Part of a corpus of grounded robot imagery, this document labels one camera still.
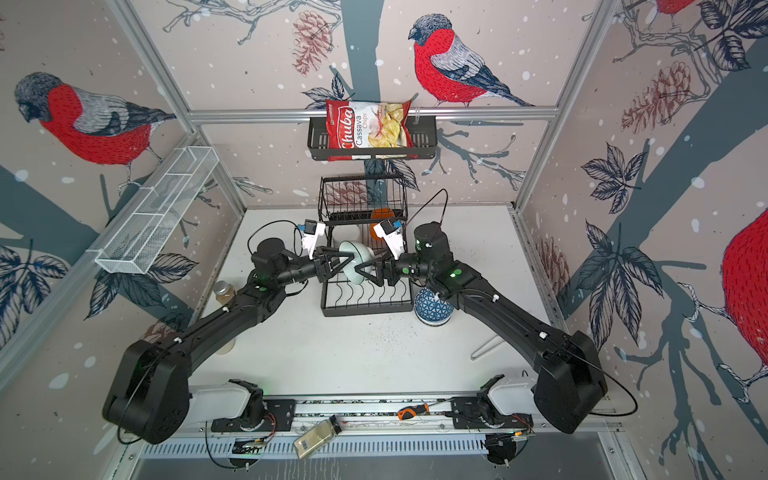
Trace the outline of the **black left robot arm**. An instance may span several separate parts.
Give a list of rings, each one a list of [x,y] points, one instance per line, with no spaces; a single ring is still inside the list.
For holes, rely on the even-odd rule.
[[[326,280],[353,255],[320,247],[298,256],[278,238],[268,238],[251,254],[253,270],[235,297],[170,339],[138,340],[124,352],[102,408],[107,422],[141,440],[159,444],[185,424],[194,424],[198,402],[189,378],[209,357],[239,334],[266,321],[288,297],[286,287],[312,278]]]

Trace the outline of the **light green glazed bowl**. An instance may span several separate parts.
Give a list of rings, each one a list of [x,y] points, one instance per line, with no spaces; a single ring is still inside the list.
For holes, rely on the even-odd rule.
[[[356,270],[356,267],[365,261],[373,259],[374,251],[363,243],[355,241],[343,241],[339,244],[338,249],[343,252],[350,252],[354,254],[354,259],[342,271],[346,279],[354,285],[361,285],[365,283],[367,280],[365,280],[359,274],[359,272]]]

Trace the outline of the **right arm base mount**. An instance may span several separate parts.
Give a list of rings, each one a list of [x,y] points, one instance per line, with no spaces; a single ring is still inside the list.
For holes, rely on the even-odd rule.
[[[458,430],[497,430],[497,433],[486,434],[482,445],[490,463],[508,467],[525,449],[534,429],[530,414],[506,414],[492,403],[491,389],[499,386],[503,379],[503,374],[492,377],[474,397],[452,398],[446,416],[452,419],[453,427]]]

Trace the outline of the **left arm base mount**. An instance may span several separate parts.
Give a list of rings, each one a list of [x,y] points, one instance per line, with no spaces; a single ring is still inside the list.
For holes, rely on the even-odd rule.
[[[294,399],[266,398],[264,390],[257,384],[230,379],[227,387],[234,387],[244,400],[237,400],[236,406],[243,405],[238,415],[227,414],[224,418],[212,420],[210,429],[215,433],[240,432],[288,432],[291,430],[297,402]]]

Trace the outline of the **blue patterned bowl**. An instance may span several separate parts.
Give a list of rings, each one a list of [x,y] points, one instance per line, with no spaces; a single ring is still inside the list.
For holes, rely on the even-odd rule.
[[[439,327],[450,320],[455,309],[450,303],[440,299],[437,293],[424,287],[414,299],[413,311],[422,323]]]

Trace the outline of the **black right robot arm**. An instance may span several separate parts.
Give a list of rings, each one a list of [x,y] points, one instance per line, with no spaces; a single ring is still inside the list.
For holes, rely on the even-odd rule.
[[[418,226],[414,236],[413,252],[380,254],[355,271],[377,285],[402,277],[422,282],[488,326],[537,375],[532,393],[540,414],[560,432],[574,433],[608,391],[593,340],[581,331],[557,329],[503,296],[479,271],[454,258],[439,223]]]

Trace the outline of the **orange glass bowl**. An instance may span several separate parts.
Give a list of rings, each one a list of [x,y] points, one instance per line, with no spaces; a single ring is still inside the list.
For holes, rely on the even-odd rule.
[[[371,213],[371,218],[374,220],[374,223],[371,224],[369,230],[373,238],[377,240],[383,240],[384,237],[382,235],[379,235],[376,230],[375,226],[380,223],[382,220],[390,219],[392,221],[395,220],[395,214],[394,211],[390,208],[384,207],[384,208],[377,208]]]

